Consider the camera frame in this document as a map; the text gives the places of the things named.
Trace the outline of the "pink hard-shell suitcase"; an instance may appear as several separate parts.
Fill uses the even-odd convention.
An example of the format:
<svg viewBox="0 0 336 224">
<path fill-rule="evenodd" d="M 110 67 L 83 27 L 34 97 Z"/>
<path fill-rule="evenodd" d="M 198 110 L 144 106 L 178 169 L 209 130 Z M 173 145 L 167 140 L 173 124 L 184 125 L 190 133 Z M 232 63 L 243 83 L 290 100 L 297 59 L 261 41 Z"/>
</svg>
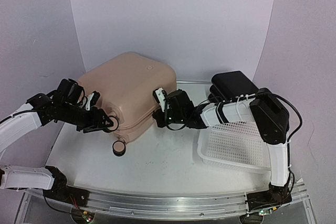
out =
<svg viewBox="0 0 336 224">
<path fill-rule="evenodd" d="M 172 67 L 134 52 L 122 53 L 90 70 L 78 79 L 86 94 L 97 91 L 96 104 L 115 123 L 108 128 L 116 137 L 112 151 L 126 152 L 126 145 L 143 134 L 154 122 L 152 114 L 161 107 L 154 98 L 156 89 L 176 90 Z"/>
</svg>

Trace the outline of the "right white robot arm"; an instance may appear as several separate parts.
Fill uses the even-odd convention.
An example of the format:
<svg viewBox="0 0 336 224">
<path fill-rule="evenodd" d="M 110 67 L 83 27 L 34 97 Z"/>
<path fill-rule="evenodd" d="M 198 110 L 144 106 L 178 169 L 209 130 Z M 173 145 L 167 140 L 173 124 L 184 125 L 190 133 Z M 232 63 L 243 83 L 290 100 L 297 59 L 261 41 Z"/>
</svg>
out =
<svg viewBox="0 0 336 224">
<path fill-rule="evenodd" d="M 230 101 L 203 101 L 195 106 L 188 94 L 178 89 L 167 93 L 163 88 L 153 91 L 159 108 L 153 118 L 159 128 L 179 124 L 181 129 L 207 129 L 220 124 L 255 123 L 268 148 L 271 178 L 269 189 L 249 196 L 257 204 L 283 204 L 290 198 L 289 112 L 279 97 L 268 89 L 256 94 L 241 95 Z"/>
</svg>

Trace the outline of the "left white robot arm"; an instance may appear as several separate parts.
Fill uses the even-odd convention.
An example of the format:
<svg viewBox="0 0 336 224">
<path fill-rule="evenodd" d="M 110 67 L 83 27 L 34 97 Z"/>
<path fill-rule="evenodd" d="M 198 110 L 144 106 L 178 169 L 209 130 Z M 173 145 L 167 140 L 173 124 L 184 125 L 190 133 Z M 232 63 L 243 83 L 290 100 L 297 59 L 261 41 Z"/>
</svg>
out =
<svg viewBox="0 0 336 224">
<path fill-rule="evenodd" d="M 1 189 L 42 189 L 59 201 L 71 194 L 66 176 L 45 166 L 63 123 L 83 133 L 110 131 L 117 121 L 96 107 L 100 94 L 86 94 L 72 79 L 62 79 L 48 94 L 38 93 L 1 120 Z"/>
</svg>

